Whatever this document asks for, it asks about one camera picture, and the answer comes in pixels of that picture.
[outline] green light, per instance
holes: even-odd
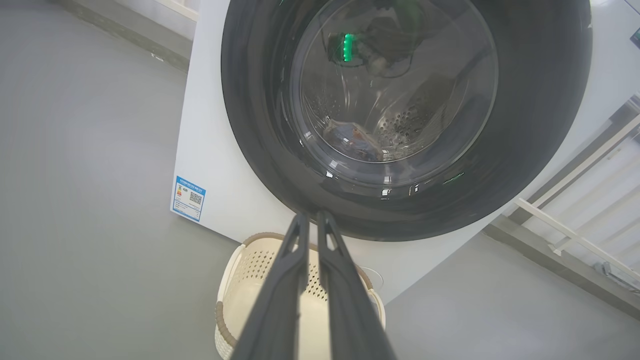
[[[352,59],[352,55],[353,55],[353,39],[355,37],[353,36],[353,34],[346,34],[344,35],[344,41],[342,42],[342,45],[344,46],[342,48],[343,52],[342,55],[344,57],[344,61],[345,62],[349,62]]]
[[[465,174],[464,172],[461,172],[460,174],[458,174],[458,175],[456,175],[456,176],[454,176],[454,177],[450,178],[449,180],[446,180],[446,181],[445,181],[444,183],[442,183],[442,184],[444,185],[444,184],[450,183],[451,181],[454,181],[455,179],[457,179],[457,178],[461,177],[461,176],[462,176],[462,175],[464,175],[464,174]]]

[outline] qr code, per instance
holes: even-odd
[[[191,195],[189,196],[189,200],[195,202],[198,205],[201,205],[202,196],[196,194],[195,192],[191,192]]]

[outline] washing machine door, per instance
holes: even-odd
[[[233,0],[222,87],[295,211],[403,241],[479,220],[553,156],[591,57],[588,0]]]

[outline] basket rim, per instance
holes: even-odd
[[[283,241],[284,235],[278,234],[278,233],[257,233],[249,236],[245,241],[242,242],[242,244],[245,246],[245,248],[248,248],[249,244],[260,239],[276,239],[276,240]],[[314,243],[310,243],[309,250],[317,252],[318,251],[317,245]],[[367,276],[367,274],[365,274],[365,272],[358,265],[356,265],[356,270],[358,271],[358,275],[364,281],[365,286],[367,287],[367,290],[373,291],[373,285],[371,284],[371,280],[369,280],[369,277]],[[218,330],[220,331],[220,334],[222,335],[222,338],[225,340],[225,342],[232,348],[235,348],[237,344],[237,339],[231,334],[231,332],[227,328],[227,325],[225,323],[225,318],[223,316],[223,309],[224,309],[224,303],[222,301],[218,301],[216,303],[216,325],[218,326]]]

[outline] blue label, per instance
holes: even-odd
[[[173,210],[199,222],[206,193],[207,190],[177,176],[173,189]]]

